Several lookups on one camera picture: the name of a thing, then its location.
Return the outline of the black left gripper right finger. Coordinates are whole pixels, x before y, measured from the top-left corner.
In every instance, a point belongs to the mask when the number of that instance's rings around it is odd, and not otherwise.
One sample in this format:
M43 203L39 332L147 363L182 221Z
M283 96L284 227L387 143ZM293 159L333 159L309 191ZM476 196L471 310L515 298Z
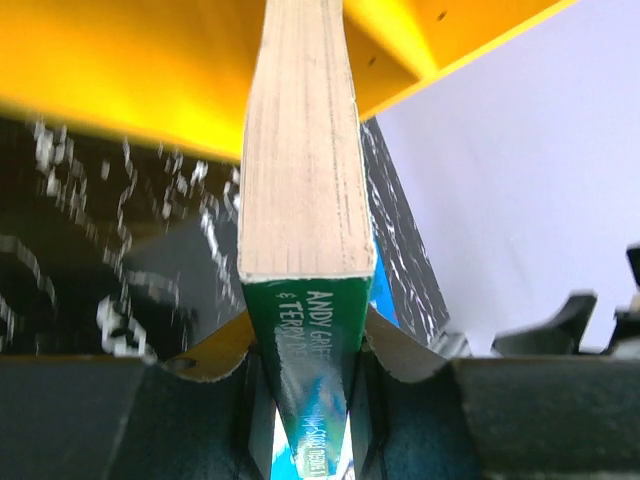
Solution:
M639 363L445 359L369 310L350 405L359 479L635 479Z

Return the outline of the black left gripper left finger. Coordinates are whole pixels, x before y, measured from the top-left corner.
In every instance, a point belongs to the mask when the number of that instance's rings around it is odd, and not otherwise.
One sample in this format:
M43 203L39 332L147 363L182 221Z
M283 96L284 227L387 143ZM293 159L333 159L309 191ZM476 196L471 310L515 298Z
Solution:
M167 366L1 359L5 479L266 479L274 421L247 314Z

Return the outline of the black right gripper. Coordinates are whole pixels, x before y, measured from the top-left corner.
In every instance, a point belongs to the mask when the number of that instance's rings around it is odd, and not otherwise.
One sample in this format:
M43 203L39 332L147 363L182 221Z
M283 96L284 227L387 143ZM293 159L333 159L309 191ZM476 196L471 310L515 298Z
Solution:
M497 334L492 351L499 356L521 355L639 355L639 245L626 249L636 291L628 307L614 312L615 328L607 347L598 352L580 350L580 343L597 303L593 291L569 295L557 313L545 322Z

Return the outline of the green 104-Storey Treehouse book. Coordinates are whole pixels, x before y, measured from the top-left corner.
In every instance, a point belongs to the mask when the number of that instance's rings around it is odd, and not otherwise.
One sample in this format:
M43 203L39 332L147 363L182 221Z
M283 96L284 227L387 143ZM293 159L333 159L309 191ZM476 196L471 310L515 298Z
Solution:
M338 467L373 281L339 1L270 1L247 107L237 267L303 479Z

